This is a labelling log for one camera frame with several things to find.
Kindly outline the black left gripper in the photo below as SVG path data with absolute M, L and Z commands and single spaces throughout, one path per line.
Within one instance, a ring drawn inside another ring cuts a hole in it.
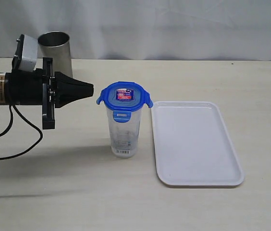
M 15 105 L 41 105 L 42 128 L 54 129 L 54 106 L 61 108 L 74 101 L 92 97 L 94 85 L 68 77 L 61 72 L 55 72 L 54 76 L 52 58 L 44 57 L 42 68 L 34 68 L 33 72 L 20 70 L 24 34 L 16 41 L 17 48 L 8 79 L 10 102 Z M 54 91 L 51 86 L 53 78 Z

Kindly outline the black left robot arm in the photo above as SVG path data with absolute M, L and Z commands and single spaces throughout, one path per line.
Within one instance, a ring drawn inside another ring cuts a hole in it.
M 0 72 L 0 105 L 40 105 L 42 128 L 54 129 L 54 110 L 93 96 L 93 84 L 54 72 L 52 58 L 44 57 L 36 68 L 37 40 L 21 34 L 11 72 Z

